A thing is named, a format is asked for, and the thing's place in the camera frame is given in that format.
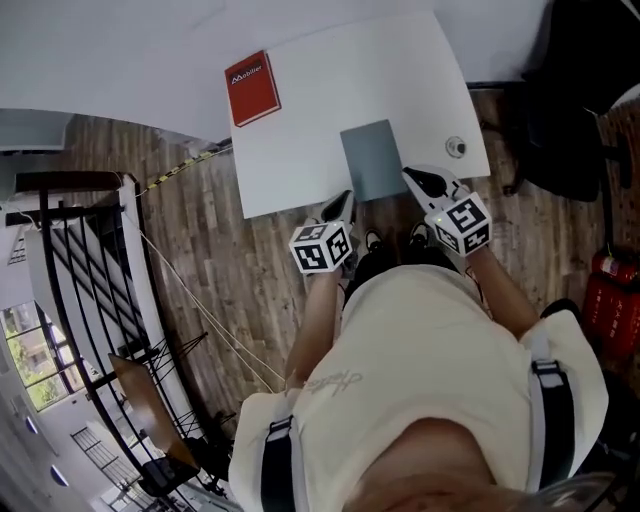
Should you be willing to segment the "red book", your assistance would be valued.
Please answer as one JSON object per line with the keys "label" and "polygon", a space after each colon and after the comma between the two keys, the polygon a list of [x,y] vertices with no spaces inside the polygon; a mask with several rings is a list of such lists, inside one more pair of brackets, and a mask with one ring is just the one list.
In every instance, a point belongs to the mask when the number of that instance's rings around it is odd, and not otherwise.
{"label": "red book", "polygon": [[243,127],[281,109],[271,63],[258,51],[225,70],[233,124]]}

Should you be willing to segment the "white staircase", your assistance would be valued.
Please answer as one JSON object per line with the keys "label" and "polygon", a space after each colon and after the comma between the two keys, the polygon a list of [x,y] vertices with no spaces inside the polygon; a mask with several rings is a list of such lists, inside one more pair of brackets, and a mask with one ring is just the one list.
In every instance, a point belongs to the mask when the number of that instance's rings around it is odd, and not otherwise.
{"label": "white staircase", "polygon": [[64,313],[77,350],[93,366],[136,356],[165,339],[142,239],[126,218],[122,233],[98,236],[87,220],[50,228]]}

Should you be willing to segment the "yellow black striped tape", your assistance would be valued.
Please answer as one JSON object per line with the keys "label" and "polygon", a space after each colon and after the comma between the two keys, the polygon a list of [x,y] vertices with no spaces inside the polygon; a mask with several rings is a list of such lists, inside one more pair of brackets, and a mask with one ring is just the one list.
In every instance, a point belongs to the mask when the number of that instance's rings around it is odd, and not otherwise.
{"label": "yellow black striped tape", "polygon": [[204,151],[202,153],[200,153],[199,155],[197,155],[196,157],[192,157],[192,158],[188,158],[186,160],[184,160],[183,162],[181,162],[180,164],[178,164],[177,166],[173,167],[170,171],[166,172],[165,174],[161,175],[158,179],[156,179],[154,182],[151,182],[142,192],[140,192],[138,194],[138,197],[146,194],[147,192],[149,192],[150,190],[156,189],[158,188],[161,184],[163,184],[164,182],[166,182],[167,180],[169,180],[170,178],[172,178],[173,176],[181,173],[182,171],[189,169],[199,163],[205,162],[209,159],[214,158],[215,156],[224,154],[224,153],[228,153],[233,149],[232,145],[229,145],[228,147],[225,147],[223,149],[218,149],[218,150],[214,150],[214,151]]}

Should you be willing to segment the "red extinguisher box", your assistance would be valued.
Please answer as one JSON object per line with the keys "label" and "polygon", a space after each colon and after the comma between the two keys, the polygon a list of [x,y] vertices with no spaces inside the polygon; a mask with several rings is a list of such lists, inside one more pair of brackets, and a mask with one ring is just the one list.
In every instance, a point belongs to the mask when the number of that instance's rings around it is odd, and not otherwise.
{"label": "red extinguisher box", "polygon": [[582,308],[587,339],[611,359],[631,356],[640,343],[640,291],[591,274]]}

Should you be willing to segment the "red fire extinguisher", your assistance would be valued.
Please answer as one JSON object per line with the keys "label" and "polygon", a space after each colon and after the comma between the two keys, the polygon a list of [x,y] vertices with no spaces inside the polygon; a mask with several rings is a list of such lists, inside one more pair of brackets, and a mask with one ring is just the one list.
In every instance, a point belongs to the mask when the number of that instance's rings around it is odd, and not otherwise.
{"label": "red fire extinguisher", "polygon": [[628,286],[640,278],[640,264],[635,259],[598,252],[592,258],[592,271],[621,286]]}

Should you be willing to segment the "small black chair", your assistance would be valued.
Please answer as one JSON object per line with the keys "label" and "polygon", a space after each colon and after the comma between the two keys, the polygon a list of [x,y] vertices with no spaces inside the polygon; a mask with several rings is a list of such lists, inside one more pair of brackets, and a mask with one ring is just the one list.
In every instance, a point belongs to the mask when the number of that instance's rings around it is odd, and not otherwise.
{"label": "small black chair", "polygon": [[199,471],[198,467],[165,456],[142,465],[139,485],[149,496],[161,498],[196,477]]}

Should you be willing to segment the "cream t-shirt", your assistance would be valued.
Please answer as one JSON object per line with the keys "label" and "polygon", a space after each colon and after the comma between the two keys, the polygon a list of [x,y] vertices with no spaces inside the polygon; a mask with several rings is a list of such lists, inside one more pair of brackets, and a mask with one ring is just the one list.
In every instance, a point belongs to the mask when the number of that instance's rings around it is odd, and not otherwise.
{"label": "cream t-shirt", "polygon": [[371,463],[416,421],[466,428],[498,484],[533,491],[573,475],[604,425],[602,370],[574,315],[538,321],[520,341],[464,279],[399,266],[347,302],[338,339],[302,389],[241,408],[229,469],[245,512],[266,512],[270,433],[301,451],[307,512],[339,512]]}

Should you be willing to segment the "person's left forearm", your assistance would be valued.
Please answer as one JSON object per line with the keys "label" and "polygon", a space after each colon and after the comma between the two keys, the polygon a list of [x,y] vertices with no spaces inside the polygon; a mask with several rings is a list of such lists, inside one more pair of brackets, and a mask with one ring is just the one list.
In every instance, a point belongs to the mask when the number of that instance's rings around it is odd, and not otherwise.
{"label": "person's left forearm", "polygon": [[334,342],[342,269],[314,275],[285,365],[285,390],[302,389]]}

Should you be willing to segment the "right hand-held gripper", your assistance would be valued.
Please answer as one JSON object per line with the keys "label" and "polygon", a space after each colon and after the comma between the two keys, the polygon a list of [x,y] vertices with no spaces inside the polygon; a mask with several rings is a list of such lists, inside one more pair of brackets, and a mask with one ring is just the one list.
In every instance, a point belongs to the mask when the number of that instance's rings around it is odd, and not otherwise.
{"label": "right hand-held gripper", "polygon": [[476,192],[456,188],[452,172],[432,165],[407,166],[402,178],[416,200],[427,204],[425,221],[445,247],[467,257],[491,242],[492,217],[487,207]]}

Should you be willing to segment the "black metal railing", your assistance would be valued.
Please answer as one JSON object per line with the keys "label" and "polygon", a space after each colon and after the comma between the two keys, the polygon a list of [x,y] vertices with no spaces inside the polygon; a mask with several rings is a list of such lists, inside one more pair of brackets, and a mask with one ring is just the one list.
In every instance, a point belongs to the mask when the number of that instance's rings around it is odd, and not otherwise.
{"label": "black metal railing", "polygon": [[[91,408],[97,414],[99,426],[107,432],[104,439],[99,439],[94,429],[84,428],[73,434],[73,440],[140,510],[233,510],[226,487],[231,448],[223,430],[227,416],[223,413],[209,416],[187,380],[183,362],[200,344],[200,339],[180,342],[167,328],[145,237],[137,180],[108,172],[29,173],[18,177],[15,189],[39,200],[35,210],[10,213],[6,217],[8,224],[22,224],[27,228],[27,261],[36,303],[65,335]],[[125,357],[116,355],[147,367],[179,435],[200,466],[196,477],[161,498],[151,497],[141,489],[142,465],[171,456],[156,448],[146,434],[111,363],[109,367],[95,367],[78,352],[64,313],[49,240],[51,227],[66,226],[74,219],[87,220],[98,236],[107,232],[121,234],[126,218],[142,239],[165,339],[152,348],[145,348],[138,356],[132,349]]]}

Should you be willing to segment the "brown wooden table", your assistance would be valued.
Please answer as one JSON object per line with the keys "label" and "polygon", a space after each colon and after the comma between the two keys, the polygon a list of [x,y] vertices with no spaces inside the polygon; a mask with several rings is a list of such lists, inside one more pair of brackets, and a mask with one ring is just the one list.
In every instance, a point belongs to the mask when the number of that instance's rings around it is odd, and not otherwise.
{"label": "brown wooden table", "polygon": [[154,446],[199,472],[200,466],[179,435],[147,367],[116,354],[110,354],[109,360],[135,415]]}

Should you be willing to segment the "black office chair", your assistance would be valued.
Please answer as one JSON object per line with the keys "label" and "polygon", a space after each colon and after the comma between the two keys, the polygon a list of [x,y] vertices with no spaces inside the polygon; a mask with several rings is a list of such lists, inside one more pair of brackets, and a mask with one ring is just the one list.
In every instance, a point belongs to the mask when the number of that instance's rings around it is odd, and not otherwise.
{"label": "black office chair", "polygon": [[622,0],[553,0],[548,27],[540,67],[523,76],[520,124],[511,133],[518,167],[504,194],[530,182],[592,202],[610,161],[630,188],[627,139],[605,145],[598,120],[640,86],[640,18]]}

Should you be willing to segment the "person's right forearm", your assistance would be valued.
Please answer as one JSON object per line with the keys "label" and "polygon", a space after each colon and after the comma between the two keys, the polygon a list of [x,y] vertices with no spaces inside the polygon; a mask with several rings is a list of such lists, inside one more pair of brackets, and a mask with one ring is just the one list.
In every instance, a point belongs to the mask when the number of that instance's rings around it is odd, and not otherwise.
{"label": "person's right forearm", "polygon": [[539,321],[535,308],[487,246],[470,254],[467,261],[493,320],[520,341]]}

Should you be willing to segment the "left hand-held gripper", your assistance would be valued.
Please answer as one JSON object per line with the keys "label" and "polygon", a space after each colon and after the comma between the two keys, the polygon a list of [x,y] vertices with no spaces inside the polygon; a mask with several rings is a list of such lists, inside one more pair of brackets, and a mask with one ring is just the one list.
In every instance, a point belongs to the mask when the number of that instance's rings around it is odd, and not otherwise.
{"label": "left hand-held gripper", "polygon": [[354,254],[354,193],[343,191],[323,206],[323,218],[309,215],[298,226],[290,240],[289,250],[301,274],[330,273],[341,267]]}

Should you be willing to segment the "person's black trousers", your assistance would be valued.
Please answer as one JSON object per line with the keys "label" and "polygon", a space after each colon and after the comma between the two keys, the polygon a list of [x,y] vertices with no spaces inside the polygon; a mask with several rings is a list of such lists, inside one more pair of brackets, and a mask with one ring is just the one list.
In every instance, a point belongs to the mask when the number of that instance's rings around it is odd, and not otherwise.
{"label": "person's black trousers", "polygon": [[406,249],[405,258],[398,264],[391,249],[379,243],[377,248],[370,250],[359,261],[354,277],[346,288],[344,303],[364,283],[398,265],[431,265],[458,272],[453,262],[439,248],[412,242]]}

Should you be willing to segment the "window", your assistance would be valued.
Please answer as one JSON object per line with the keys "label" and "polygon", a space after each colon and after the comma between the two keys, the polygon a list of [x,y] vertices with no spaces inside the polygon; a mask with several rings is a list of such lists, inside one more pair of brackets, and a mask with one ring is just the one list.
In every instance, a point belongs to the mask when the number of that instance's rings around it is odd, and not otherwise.
{"label": "window", "polygon": [[37,411],[84,389],[65,335],[35,303],[0,311],[14,365]]}

